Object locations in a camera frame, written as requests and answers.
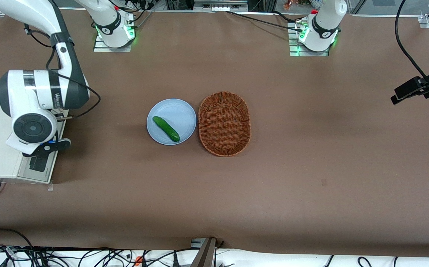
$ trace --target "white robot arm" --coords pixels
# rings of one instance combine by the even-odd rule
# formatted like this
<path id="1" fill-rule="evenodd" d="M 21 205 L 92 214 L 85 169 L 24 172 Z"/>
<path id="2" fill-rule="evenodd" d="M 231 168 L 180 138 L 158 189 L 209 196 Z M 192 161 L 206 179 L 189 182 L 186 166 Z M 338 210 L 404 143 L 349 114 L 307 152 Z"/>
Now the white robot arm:
<path id="1" fill-rule="evenodd" d="M 317 14 L 310 14 L 304 20 L 308 25 L 299 41 L 312 51 L 325 51 L 335 40 L 338 26 L 347 12 L 345 0 L 323 0 Z"/>
<path id="2" fill-rule="evenodd" d="M 122 47 L 135 38 L 134 15 L 109 0 L 74 0 L 86 8 L 96 24 L 99 37 L 108 47 Z"/>
<path id="3" fill-rule="evenodd" d="M 89 90 L 73 40 L 52 1 L 0 0 L 0 10 L 49 35 L 61 64 L 59 70 L 10 70 L 0 79 L 0 105 L 12 118 L 13 132 L 6 144 L 32 154 L 55 136 L 57 119 L 50 110 L 81 108 Z"/>

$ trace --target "cucumber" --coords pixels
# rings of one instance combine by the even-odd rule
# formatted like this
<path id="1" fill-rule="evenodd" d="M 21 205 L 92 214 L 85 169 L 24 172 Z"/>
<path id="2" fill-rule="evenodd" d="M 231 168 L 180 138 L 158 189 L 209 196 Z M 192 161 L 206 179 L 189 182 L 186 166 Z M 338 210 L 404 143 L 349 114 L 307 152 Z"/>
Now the cucumber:
<path id="1" fill-rule="evenodd" d="M 170 137 L 170 139 L 172 139 L 173 142 L 180 142 L 180 135 L 164 119 L 159 116 L 153 116 L 152 120 Z"/>

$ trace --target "wicker basket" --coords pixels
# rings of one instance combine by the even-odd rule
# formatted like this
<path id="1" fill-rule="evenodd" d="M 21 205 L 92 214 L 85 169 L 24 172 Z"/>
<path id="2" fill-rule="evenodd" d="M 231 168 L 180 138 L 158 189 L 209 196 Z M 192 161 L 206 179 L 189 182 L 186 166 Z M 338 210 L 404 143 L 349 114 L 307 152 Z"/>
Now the wicker basket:
<path id="1" fill-rule="evenodd" d="M 250 140 L 249 110 L 229 92 L 213 93 L 201 102 L 198 129 L 203 146 L 220 157 L 239 154 Z"/>

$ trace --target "white platform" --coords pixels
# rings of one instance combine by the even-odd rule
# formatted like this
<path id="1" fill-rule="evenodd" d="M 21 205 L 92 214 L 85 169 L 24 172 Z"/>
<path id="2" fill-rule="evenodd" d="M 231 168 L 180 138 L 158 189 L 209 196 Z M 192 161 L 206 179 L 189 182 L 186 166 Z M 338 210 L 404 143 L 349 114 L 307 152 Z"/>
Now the white platform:
<path id="1" fill-rule="evenodd" d="M 14 183 L 49 184 L 57 152 L 51 153 L 45 161 L 36 157 L 22 156 L 20 151 L 6 145 L 6 140 L 12 132 L 11 121 L 11 117 L 0 107 L 0 179 Z M 65 121 L 58 123 L 60 138 L 64 127 Z"/>

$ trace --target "light blue plate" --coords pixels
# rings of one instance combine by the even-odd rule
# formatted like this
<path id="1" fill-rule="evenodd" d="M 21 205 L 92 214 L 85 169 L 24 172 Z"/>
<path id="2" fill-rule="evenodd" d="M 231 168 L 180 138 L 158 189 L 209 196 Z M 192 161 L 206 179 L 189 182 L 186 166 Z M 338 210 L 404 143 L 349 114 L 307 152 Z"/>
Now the light blue plate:
<path id="1" fill-rule="evenodd" d="M 180 136 L 180 142 L 172 139 L 158 127 L 152 117 L 159 116 L 164 119 Z M 160 144 L 174 145 L 186 141 L 196 127 L 196 113 L 191 105 L 181 99 L 170 98 L 160 101 L 147 116 L 147 130 L 149 135 Z"/>

